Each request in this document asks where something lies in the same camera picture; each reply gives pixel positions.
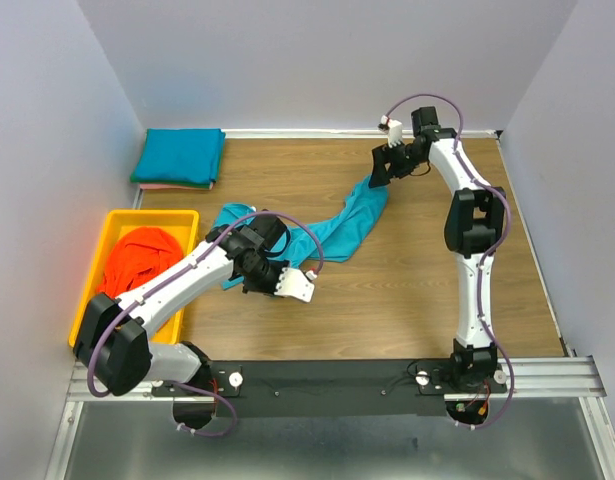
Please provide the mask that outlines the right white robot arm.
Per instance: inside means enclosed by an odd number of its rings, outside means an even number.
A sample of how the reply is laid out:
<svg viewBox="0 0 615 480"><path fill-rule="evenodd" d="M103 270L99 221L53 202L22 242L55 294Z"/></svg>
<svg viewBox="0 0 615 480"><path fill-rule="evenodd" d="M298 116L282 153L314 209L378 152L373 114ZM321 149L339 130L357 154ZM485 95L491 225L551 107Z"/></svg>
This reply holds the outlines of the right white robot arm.
<svg viewBox="0 0 615 480"><path fill-rule="evenodd" d="M510 213L505 191L492 186L468 159L456 130L442 127L433 106L411 114L414 139L403 139L403 125L389 115L378 129L385 144L372 150L371 188L389 185L426 164L435 168L451 193L444 241L458 271L459 317L453 352L440 362L439 378L467 392L493 378L498 348L491 318L491 273L498 246L508 235Z"/></svg>

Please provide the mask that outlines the teal t shirt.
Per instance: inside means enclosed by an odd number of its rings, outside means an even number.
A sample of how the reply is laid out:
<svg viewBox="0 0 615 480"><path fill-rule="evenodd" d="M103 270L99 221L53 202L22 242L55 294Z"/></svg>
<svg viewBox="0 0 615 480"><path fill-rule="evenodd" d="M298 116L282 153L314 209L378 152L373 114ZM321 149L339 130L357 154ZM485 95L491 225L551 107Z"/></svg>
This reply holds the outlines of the teal t shirt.
<svg viewBox="0 0 615 480"><path fill-rule="evenodd" d="M213 129L148 129L140 159L130 179L208 187L219 178L226 134Z"/></svg>
<svg viewBox="0 0 615 480"><path fill-rule="evenodd" d="M301 227L289 223L287 232L271 248L271 260L286 262L292 268L306 260L336 263L349 260L377 224L388 198L385 186L371 188L369 179L364 178L346 196L338 214L308 225L321 249Z"/></svg>

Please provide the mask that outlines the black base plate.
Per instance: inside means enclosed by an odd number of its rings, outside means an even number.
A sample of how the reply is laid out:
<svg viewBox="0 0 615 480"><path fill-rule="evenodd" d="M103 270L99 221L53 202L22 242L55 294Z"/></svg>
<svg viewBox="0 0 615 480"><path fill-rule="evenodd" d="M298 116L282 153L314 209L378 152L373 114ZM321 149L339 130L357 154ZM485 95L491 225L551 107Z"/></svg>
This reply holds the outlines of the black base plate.
<svg viewBox="0 0 615 480"><path fill-rule="evenodd" d="M482 425L492 394L506 394L497 362L450 359L338 361L214 361L191 382L161 381L157 398L171 398L174 419L192 428L211 417L450 416Z"/></svg>

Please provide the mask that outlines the yellow plastic bin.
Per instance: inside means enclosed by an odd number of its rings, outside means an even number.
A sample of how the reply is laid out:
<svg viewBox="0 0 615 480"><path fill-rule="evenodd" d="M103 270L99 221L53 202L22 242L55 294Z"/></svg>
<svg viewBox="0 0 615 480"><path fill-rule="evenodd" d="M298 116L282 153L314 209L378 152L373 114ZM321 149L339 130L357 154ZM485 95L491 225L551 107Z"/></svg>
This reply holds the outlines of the yellow plastic bin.
<svg viewBox="0 0 615 480"><path fill-rule="evenodd" d="M118 240L139 227L157 227L172 235L183 250L183 257L196 246L200 215L194 210L112 210L107 214L85 287L68 337L74 346L88 302L98 294L96 287L102 280L104 263Z"/></svg>

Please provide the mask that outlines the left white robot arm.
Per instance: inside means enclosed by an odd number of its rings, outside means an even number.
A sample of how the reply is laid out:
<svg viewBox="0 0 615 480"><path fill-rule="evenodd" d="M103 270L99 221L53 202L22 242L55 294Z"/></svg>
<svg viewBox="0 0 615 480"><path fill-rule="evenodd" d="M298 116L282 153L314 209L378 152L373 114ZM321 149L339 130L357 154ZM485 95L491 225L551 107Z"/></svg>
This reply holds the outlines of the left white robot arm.
<svg viewBox="0 0 615 480"><path fill-rule="evenodd" d="M248 224L212 230L183 260L146 284L116 298L105 293L87 303L73 347L87 368L87 386L98 398L122 396L143 381L173 381L188 395L209 380L204 354L192 345L153 342L156 332L206 290L242 277L257 291L272 294L284 262L274 246L289 237L270 212Z"/></svg>

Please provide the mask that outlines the orange t shirt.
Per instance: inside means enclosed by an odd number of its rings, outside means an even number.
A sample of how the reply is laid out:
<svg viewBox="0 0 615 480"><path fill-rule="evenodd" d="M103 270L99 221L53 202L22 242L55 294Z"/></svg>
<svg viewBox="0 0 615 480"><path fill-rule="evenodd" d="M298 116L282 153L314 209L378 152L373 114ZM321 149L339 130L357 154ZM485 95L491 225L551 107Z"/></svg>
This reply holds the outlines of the orange t shirt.
<svg viewBox="0 0 615 480"><path fill-rule="evenodd" d="M104 263L97 293L111 298L154 279L183 258L178 241L157 227L139 227L116 242Z"/></svg>

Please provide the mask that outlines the aluminium frame rail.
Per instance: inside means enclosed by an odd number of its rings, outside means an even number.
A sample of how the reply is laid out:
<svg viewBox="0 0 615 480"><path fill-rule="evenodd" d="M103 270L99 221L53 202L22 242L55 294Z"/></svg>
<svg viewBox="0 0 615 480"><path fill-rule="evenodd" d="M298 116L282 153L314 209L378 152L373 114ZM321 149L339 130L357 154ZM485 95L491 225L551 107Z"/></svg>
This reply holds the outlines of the aluminium frame rail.
<svg viewBox="0 0 615 480"><path fill-rule="evenodd" d="M502 366L482 425L450 416L211 417L192 428L140 383L97 399L73 371L50 479L615 479L615 435L590 357Z"/></svg>

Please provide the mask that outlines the folded teal t shirt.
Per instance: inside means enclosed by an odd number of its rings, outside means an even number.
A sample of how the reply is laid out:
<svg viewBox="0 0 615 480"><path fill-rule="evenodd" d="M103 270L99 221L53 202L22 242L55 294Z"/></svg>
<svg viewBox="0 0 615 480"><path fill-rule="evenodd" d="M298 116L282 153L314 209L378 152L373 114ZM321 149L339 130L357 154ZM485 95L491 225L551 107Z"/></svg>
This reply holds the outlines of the folded teal t shirt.
<svg viewBox="0 0 615 480"><path fill-rule="evenodd" d="M226 134L213 129L148 129L140 159L130 179L208 187L219 178Z"/></svg>

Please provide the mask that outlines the folded green t shirt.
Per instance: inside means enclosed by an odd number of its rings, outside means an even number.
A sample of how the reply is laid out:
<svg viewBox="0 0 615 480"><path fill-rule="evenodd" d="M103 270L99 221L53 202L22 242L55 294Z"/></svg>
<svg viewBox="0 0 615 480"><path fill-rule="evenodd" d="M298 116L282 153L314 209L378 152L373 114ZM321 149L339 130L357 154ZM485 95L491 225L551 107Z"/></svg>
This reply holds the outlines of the folded green t shirt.
<svg viewBox="0 0 615 480"><path fill-rule="evenodd" d="M130 180L139 184L143 189L211 190L215 184L213 178L178 175L177 173L174 175L132 173Z"/></svg>

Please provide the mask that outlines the folded pink t shirt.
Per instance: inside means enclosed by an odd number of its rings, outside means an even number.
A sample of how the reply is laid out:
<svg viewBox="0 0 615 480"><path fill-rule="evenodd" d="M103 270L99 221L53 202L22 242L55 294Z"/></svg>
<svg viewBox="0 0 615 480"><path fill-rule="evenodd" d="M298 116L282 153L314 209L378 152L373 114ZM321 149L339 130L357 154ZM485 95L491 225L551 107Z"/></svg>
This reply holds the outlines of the folded pink t shirt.
<svg viewBox="0 0 615 480"><path fill-rule="evenodd" d="M214 183L208 184L166 184L166 183L139 183L141 190L189 190L189 191L211 191Z"/></svg>

